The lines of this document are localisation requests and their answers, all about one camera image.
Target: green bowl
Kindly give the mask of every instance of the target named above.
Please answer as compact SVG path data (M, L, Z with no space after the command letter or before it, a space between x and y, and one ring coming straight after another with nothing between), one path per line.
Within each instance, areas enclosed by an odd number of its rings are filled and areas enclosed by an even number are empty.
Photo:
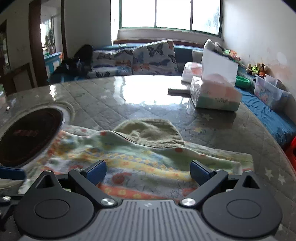
M242 76L237 75L237 80L235 81L235 86L237 86L239 88L243 88L243 89L248 89L251 86L251 81L249 81L248 79L246 79Z

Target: butterfly print cushion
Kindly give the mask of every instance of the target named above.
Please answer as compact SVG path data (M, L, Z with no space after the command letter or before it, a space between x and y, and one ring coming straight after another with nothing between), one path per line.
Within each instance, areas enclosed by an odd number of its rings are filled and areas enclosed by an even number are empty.
M178 73L174 43L171 39L141 45L132 51L134 75Z
M88 72L87 77L89 79L93 79L93 78L121 76L121 75L132 75L131 67L115 66L115 67L92 68L92 71Z
M133 62L133 52L131 49L122 50L96 50L93 51L91 66L94 68L127 66L131 67Z

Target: blue cloth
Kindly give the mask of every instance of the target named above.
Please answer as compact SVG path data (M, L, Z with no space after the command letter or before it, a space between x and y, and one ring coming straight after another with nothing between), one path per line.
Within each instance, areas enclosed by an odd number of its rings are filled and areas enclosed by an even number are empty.
M296 125L283 113L271 110L255 95L236 88L242 93L242 102L252 111L281 147L296 136Z

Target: silver screw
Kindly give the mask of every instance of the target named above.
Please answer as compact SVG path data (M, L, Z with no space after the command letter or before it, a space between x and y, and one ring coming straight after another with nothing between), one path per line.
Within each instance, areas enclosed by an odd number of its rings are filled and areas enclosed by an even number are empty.
M115 200L112 199L112 198L103 198L103 199L101 200L101 204L102 204L103 206L112 206L112 205L115 204Z
M196 201L192 198L184 198L181 200L181 204L186 207L190 207L190 206L194 206L196 204Z
M2 200L5 201L5 202L8 202L11 200L11 197L10 196L5 196L5 197L2 197Z

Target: window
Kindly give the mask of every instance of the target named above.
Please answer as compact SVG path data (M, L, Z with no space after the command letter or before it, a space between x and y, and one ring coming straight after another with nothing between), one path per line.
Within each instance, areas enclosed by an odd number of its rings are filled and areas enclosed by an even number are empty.
M221 35L222 0L119 0L120 28L154 27Z

